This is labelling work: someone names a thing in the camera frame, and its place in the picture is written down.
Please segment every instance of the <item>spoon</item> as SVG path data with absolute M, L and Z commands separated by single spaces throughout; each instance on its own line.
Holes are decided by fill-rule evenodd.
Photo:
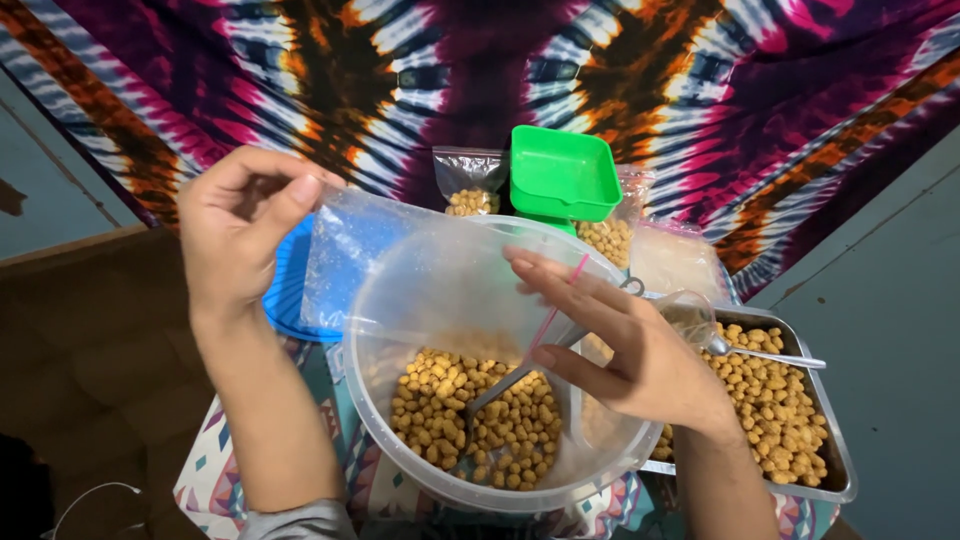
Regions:
M 637 292 L 633 292 L 631 294 L 637 297 L 642 297 L 646 287 L 639 278 L 627 278 L 625 282 L 620 284 L 620 288 L 626 288 L 631 283 L 636 283 L 639 287 Z M 581 339 L 587 337 L 588 334 L 589 330 L 581 327 L 580 325 L 574 325 L 573 328 L 571 328 L 566 334 L 557 340 L 555 345 L 569 349 L 570 347 L 573 347 L 579 343 Z M 536 339 L 535 342 L 531 344 L 530 351 L 533 351 L 535 347 L 539 346 L 540 343 L 537 341 L 539 340 Z M 467 448 L 469 448 L 470 443 L 473 442 L 473 419 L 476 418 L 477 412 L 479 412 L 484 406 L 488 405 L 493 400 L 499 398 L 501 394 L 506 392 L 514 384 L 517 384 L 521 379 L 526 377 L 531 371 L 534 370 L 534 368 L 537 367 L 537 364 L 528 359 L 529 355 L 530 353 L 528 352 L 523 362 L 520 363 L 520 365 L 518 365 L 514 371 L 504 375 L 503 379 L 497 381 L 486 392 L 484 392 L 482 396 L 474 398 L 470 403 L 467 404 L 466 407 L 457 412 L 457 414 L 464 419 L 464 431 L 467 434 L 464 442 L 464 448 L 460 450 L 460 459 L 458 462 L 463 461 L 463 459 L 467 456 Z
M 727 343 L 727 340 L 725 340 L 722 335 L 716 332 L 713 334 L 713 338 L 707 344 L 706 349 L 708 353 L 716 356 L 726 356 L 730 353 L 740 353 L 742 355 L 770 358 L 771 360 L 776 360 L 777 362 L 783 362 L 784 364 L 790 364 L 797 367 L 806 367 L 810 369 L 824 369 L 827 367 L 826 362 L 817 360 L 815 358 L 791 355 L 773 355 L 771 353 L 764 353 L 762 351 L 750 351 L 749 349 L 733 347 L 730 343 Z

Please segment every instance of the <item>tie-dye fabric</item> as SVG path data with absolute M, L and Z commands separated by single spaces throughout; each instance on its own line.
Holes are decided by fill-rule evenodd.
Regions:
M 0 0 L 0 62 L 147 210 L 231 148 L 432 208 L 517 124 L 660 171 L 749 297 L 960 118 L 960 0 Z

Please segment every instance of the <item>fingernail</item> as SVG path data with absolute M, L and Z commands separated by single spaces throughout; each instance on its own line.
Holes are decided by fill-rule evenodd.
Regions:
M 538 363 L 539 365 L 550 369 L 557 363 L 557 357 L 550 354 L 546 349 L 534 349 L 534 353 L 531 355 L 531 358 Z
M 317 177 L 313 175 L 301 176 L 290 182 L 290 196 L 302 205 L 312 204 L 320 196 L 322 187 Z

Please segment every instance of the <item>plastic bag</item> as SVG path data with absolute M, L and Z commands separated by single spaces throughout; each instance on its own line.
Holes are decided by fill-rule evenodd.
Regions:
M 643 216 L 650 187 L 656 175 L 650 169 L 638 165 L 617 165 L 616 175 L 623 190 L 623 201 L 611 212 L 610 217 L 599 222 L 575 222 L 577 237 L 596 248 L 620 270 L 630 268 L 630 244 L 634 225 Z
M 645 218 L 634 227 L 630 275 L 647 290 L 670 294 L 698 292 L 711 302 L 731 301 L 720 258 L 696 225 L 665 218 Z
M 503 151 L 437 146 L 433 149 L 433 169 L 437 174 L 437 187 L 450 203 L 446 207 L 447 215 L 500 212 L 500 196 L 496 191 L 510 172 Z
M 503 233 L 359 190 L 325 187 L 300 318 L 310 326 L 468 356 L 522 356 L 549 307 L 517 292 L 520 281 L 504 258 L 506 246 L 570 266 L 584 256 L 542 234 Z M 594 259 L 584 272 L 611 279 Z M 555 343 L 572 325 L 558 313 L 541 342 Z M 491 335 L 499 352 L 471 350 L 473 343 L 490 347 L 489 339 L 472 336 Z

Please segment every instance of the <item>clear plastic bowl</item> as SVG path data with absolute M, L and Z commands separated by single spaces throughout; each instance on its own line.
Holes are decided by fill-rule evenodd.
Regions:
M 513 216 L 486 215 L 469 219 L 506 233 L 536 235 L 545 243 L 576 242 L 578 250 L 609 266 L 612 281 L 622 280 L 622 273 L 595 250 L 548 225 Z M 363 284 L 354 301 L 353 313 L 377 313 L 383 309 L 376 302 L 377 286 L 376 277 Z M 404 368 L 420 346 L 359 333 L 352 323 L 345 328 L 343 343 L 350 396 L 383 455 L 437 500 L 464 509 L 536 513 L 577 503 L 610 485 L 626 471 L 638 469 L 649 458 L 662 431 L 662 424 L 621 415 L 602 406 L 593 407 L 592 414 L 602 415 L 606 428 L 600 434 L 592 433 L 588 442 L 581 421 L 581 390 L 547 372 L 564 419 L 564 433 L 553 468 L 538 483 L 538 489 L 530 492 L 476 485 L 427 463 L 407 448 L 388 425 L 396 381 L 406 373 Z

